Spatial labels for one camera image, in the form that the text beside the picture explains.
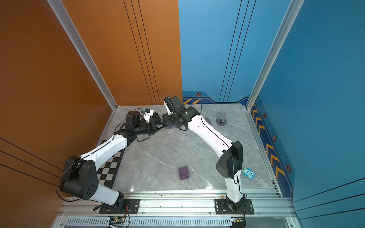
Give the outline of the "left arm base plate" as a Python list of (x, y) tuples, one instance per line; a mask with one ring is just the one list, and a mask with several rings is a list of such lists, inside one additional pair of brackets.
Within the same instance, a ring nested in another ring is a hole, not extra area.
[(100, 214), (137, 214), (140, 206), (140, 199), (123, 199), (115, 205), (101, 204)]

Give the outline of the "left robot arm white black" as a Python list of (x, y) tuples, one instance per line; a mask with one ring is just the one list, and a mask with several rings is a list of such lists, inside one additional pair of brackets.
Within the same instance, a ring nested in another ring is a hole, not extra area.
[(69, 157), (57, 185), (56, 193), (66, 193), (77, 199), (91, 200), (113, 209), (124, 208), (124, 194), (99, 183), (99, 168), (118, 152), (138, 139), (139, 135), (152, 136), (164, 128), (158, 113), (151, 109), (127, 113), (113, 135), (90, 152)]

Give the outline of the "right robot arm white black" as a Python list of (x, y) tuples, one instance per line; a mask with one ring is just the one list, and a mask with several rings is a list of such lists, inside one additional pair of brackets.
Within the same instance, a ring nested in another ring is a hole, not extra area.
[(242, 192), (241, 173), (243, 146), (239, 141), (233, 142), (214, 129), (194, 107), (185, 107), (178, 97), (166, 97), (164, 105), (167, 114), (163, 121), (167, 126), (175, 125), (179, 129), (190, 130), (201, 137), (217, 154), (216, 170), (225, 178), (227, 194), (226, 202), (229, 211), (234, 214), (243, 213), (246, 196)]

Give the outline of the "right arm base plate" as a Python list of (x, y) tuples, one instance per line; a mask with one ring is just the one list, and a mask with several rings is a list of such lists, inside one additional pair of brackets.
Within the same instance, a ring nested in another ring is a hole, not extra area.
[(242, 198), (234, 203), (230, 199), (219, 198), (214, 200), (215, 213), (218, 215), (253, 215), (255, 214), (252, 201)]

